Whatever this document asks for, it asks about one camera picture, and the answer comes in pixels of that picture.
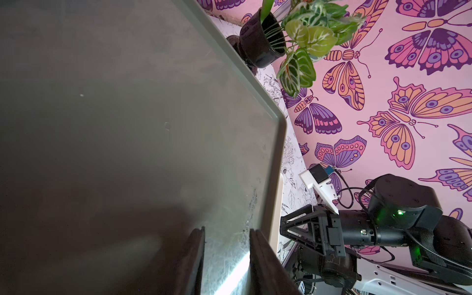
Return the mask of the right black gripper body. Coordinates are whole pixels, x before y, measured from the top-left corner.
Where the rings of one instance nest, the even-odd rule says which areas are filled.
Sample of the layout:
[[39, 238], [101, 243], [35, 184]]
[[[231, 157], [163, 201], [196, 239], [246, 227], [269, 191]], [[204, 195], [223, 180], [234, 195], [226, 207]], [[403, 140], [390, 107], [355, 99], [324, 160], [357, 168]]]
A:
[[324, 255], [345, 256], [345, 247], [367, 247], [377, 243], [377, 231], [370, 216], [361, 210], [333, 213], [324, 206], [314, 206], [315, 241]]

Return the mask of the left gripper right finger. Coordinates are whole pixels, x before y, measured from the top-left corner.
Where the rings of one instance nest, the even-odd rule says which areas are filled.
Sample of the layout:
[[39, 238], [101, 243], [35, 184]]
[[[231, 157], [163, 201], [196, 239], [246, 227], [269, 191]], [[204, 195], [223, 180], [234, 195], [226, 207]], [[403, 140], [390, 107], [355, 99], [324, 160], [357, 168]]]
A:
[[260, 230], [250, 230], [250, 294], [301, 294]]

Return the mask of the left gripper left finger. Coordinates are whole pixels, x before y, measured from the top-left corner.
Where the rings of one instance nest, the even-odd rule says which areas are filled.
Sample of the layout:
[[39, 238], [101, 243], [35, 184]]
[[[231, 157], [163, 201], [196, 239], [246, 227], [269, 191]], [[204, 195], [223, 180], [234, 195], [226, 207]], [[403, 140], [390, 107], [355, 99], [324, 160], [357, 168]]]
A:
[[175, 267], [174, 295], [200, 295], [205, 254], [205, 228], [194, 229]]

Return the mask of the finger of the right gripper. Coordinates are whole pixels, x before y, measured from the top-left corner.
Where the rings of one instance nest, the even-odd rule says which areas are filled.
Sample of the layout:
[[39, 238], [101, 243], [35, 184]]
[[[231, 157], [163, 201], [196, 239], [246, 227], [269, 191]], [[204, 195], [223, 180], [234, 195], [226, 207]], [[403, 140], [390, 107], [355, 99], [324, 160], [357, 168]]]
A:
[[283, 236], [299, 243], [301, 246], [313, 250], [321, 256], [326, 255], [322, 234], [319, 229], [315, 229], [312, 226], [290, 227], [283, 230]]
[[298, 231], [295, 235], [313, 236], [315, 234], [315, 228], [310, 219], [313, 218], [313, 213], [315, 212], [314, 207], [314, 205], [305, 205], [292, 213], [282, 216], [280, 218], [279, 233], [282, 236], [287, 236], [289, 230], [294, 228]]

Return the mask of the grey cream three-drawer chest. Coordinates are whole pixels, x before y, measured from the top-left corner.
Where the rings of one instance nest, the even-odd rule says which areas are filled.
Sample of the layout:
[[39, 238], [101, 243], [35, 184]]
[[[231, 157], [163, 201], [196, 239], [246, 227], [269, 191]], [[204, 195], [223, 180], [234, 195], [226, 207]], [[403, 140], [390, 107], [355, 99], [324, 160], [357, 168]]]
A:
[[250, 291], [286, 122], [196, 1], [1, 2], [1, 293]]

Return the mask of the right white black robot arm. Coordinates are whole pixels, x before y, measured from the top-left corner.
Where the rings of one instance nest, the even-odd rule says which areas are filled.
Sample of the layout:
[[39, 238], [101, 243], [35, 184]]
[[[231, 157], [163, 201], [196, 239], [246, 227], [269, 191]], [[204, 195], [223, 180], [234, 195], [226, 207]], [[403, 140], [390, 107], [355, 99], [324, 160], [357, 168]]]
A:
[[[334, 186], [322, 168], [301, 174], [323, 199], [280, 221], [280, 233], [299, 244], [296, 262], [315, 281], [376, 295], [466, 294], [472, 290], [472, 231], [443, 213], [435, 191], [387, 174], [361, 193], [371, 196], [360, 210], [339, 210]], [[365, 257], [369, 247], [407, 247], [420, 274], [397, 269], [388, 261]]]

